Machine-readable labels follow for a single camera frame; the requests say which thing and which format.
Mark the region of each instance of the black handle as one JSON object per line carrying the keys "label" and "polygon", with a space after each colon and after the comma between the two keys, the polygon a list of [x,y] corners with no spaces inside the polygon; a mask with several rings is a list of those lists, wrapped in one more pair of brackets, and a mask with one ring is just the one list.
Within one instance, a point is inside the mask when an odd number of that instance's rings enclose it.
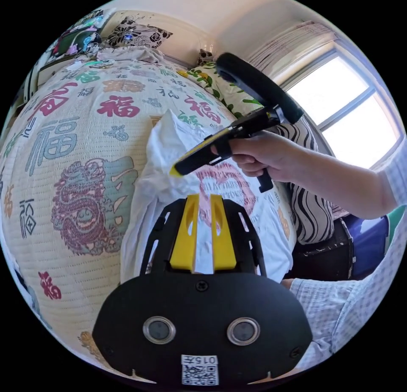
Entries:
{"label": "black handle", "polygon": [[296,123],[304,114],[269,77],[234,54],[221,54],[216,60],[216,70],[225,81],[234,83],[263,106],[280,106],[289,123]]}
{"label": "black handle", "polygon": [[263,170],[263,174],[257,177],[257,180],[260,183],[259,190],[261,193],[265,193],[266,191],[269,191],[274,187],[273,181],[266,168]]}

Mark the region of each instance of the plaid shirt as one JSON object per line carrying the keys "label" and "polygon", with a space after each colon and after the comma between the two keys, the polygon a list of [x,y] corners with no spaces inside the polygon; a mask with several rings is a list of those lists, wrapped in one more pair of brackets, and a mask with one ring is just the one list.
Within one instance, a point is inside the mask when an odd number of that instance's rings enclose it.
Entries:
{"label": "plaid shirt", "polygon": [[[407,205],[407,139],[383,169],[398,206]],[[376,270],[361,281],[295,279],[290,290],[302,304],[313,341],[297,368],[308,369],[340,350],[366,324],[387,293],[407,243],[407,211]]]}

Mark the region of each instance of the pink print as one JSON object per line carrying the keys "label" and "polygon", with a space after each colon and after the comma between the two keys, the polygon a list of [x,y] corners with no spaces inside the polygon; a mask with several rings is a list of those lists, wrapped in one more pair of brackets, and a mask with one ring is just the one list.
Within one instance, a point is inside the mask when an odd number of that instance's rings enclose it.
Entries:
{"label": "pink print", "polygon": [[38,111],[41,111],[44,116],[48,116],[56,109],[61,107],[69,99],[66,96],[61,95],[65,95],[66,93],[69,92],[68,87],[77,87],[77,86],[78,84],[76,82],[68,82],[67,84],[64,84],[57,90],[53,90],[52,92],[50,92],[43,99],[41,99],[40,102],[34,107],[34,112],[27,119],[27,122],[30,122]]}
{"label": "pink print", "polygon": [[48,272],[38,272],[38,275],[41,278],[41,287],[44,289],[44,294],[51,300],[59,300],[61,298],[61,290],[52,284],[52,279]]}
{"label": "pink print", "polygon": [[131,96],[122,97],[110,95],[108,101],[100,104],[101,108],[98,109],[97,112],[101,115],[106,113],[109,118],[111,118],[113,114],[121,118],[134,118],[134,116],[140,112],[140,108],[132,106],[132,103],[134,103],[134,101]]}
{"label": "pink print", "polygon": [[187,95],[187,97],[184,102],[191,105],[191,111],[198,113],[202,117],[206,116],[217,124],[220,124],[221,120],[219,115],[211,111],[211,107],[207,102],[197,103],[191,96]]}
{"label": "pink print", "polygon": [[199,216],[209,227],[211,221],[211,194],[220,194],[224,199],[231,199],[244,206],[250,216],[257,202],[257,197],[250,189],[249,183],[243,175],[230,163],[224,162],[216,166],[203,166],[196,176],[200,181],[200,210]]}

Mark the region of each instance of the person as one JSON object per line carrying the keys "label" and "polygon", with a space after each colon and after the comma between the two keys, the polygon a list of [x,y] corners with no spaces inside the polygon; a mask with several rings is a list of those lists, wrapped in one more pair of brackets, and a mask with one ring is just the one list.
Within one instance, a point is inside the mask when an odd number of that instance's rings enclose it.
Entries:
{"label": "person", "polygon": [[[232,159],[246,176],[257,177],[267,169],[272,179],[297,184],[363,219],[378,218],[407,204],[406,136],[379,171],[345,164],[271,132],[232,140],[230,146]],[[389,289],[406,243],[404,211],[384,259],[365,279],[282,281],[301,303],[313,334],[292,373],[325,361],[364,326]]]}

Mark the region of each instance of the window frame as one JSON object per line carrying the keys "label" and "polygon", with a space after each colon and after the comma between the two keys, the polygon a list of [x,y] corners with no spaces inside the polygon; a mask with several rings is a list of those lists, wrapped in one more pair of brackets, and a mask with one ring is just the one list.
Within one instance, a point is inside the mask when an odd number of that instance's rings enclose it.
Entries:
{"label": "window frame", "polygon": [[[387,87],[385,86],[384,81],[381,79],[381,77],[374,69],[374,67],[369,62],[367,62],[366,59],[363,59],[360,53],[354,51],[354,48],[352,48],[346,42],[337,40],[333,42],[332,47],[327,52],[321,54],[318,58],[310,62],[308,65],[305,65],[294,75],[292,75],[287,80],[282,82],[280,87],[284,91],[288,91],[291,87],[302,81],[309,74],[316,71],[318,68],[321,68],[323,65],[337,57],[341,58],[341,60],[343,60],[358,76],[361,77],[361,79],[368,85],[367,89],[364,92],[362,92],[359,96],[357,96],[354,100],[345,105],[343,108],[335,112],[329,118],[325,119],[319,125],[317,125],[311,119],[311,117],[306,113],[306,111],[304,111],[304,116],[308,123],[310,124],[310,126],[314,130],[316,130],[317,133],[319,134],[319,138],[326,146],[326,151],[328,152],[328,154],[335,157],[331,147],[329,146],[328,141],[326,140],[322,132],[324,132],[337,122],[339,122],[343,117],[352,112],[354,109],[356,109],[359,105],[361,105],[371,96],[376,94],[378,97],[377,100],[378,104],[380,105],[383,112],[387,116],[389,123],[391,124],[395,134],[396,135],[398,134],[396,143],[392,146],[392,148],[386,153],[384,157],[382,157],[378,162],[376,162],[374,165],[370,167],[371,170],[377,169],[397,149],[397,147],[403,140],[405,131],[403,130],[402,123],[399,120],[400,116],[396,112],[397,108],[394,103],[394,100],[391,97],[391,94],[388,91]],[[389,105],[388,103],[389,100],[394,106],[394,108],[391,105]]]}

